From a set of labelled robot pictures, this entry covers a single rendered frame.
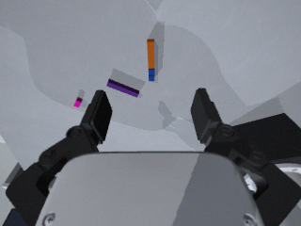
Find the orange rod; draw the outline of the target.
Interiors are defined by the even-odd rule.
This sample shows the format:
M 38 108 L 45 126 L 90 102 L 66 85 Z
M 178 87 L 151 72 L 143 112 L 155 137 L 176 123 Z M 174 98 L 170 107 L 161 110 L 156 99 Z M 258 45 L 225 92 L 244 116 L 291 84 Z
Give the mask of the orange rod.
M 147 40 L 147 47 L 149 69 L 154 69 L 154 39 Z

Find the purple rod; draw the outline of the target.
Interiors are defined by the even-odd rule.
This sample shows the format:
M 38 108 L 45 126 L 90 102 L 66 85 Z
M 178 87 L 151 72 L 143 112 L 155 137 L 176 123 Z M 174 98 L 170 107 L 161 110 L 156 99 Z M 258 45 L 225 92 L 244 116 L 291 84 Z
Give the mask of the purple rod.
M 119 82 L 116 82 L 114 80 L 111 80 L 111 79 L 108 80 L 107 86 L 109 88 L 116 89 L 116 90 L 119 90 L 121 92 L 124 92 L 124 93 L 127 93 L 129 95 L 132 95 L 132 96 L 134 96 L 136 98 L 139 95 L 139 90 L 130 88 L 128 86 L 125 86 L 125 85 L 123 85 L 123 84 L 121 84 Z

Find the small magenta block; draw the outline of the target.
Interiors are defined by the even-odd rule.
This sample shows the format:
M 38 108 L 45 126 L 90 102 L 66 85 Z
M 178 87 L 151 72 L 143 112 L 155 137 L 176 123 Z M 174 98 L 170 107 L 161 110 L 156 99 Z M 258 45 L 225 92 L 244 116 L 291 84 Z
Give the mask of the small magenta block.
M 79 107 L 80 104 L 82 103 L 82 101 L 83 101 L 83 99 L 81 99 L 81 98 L 78 97 L 78 98 L 76 99 L 76 101 L 75 101 L 74 106 Z

